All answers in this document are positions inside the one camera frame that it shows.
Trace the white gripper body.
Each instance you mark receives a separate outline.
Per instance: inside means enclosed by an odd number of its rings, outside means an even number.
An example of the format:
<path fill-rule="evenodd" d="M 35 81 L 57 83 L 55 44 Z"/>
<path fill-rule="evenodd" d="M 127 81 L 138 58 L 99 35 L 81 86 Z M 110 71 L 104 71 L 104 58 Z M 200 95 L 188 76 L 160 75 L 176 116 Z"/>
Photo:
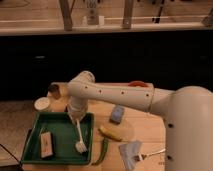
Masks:
<path fill-rule="evenodd" d="M 86 99 L 70 97 L 67 104 L 68 115 L 73 122 L 81 121 L 88 110 L 88 101 Z"/>

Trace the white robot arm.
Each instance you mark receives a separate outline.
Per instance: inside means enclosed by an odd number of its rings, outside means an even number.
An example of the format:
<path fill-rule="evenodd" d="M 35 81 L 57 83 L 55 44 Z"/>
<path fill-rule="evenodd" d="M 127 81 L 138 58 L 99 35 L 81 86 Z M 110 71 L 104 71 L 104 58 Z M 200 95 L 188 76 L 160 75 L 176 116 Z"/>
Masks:
<path fill-rule="evenodd" d="M 83 71 L 67 84 L 74 113 L 87 110 L 89 99 L 149 112 L 164 119 L 165 171 L 213 171 L 213 92 L 200 86 L 166 90 L 107 85 Z"/>

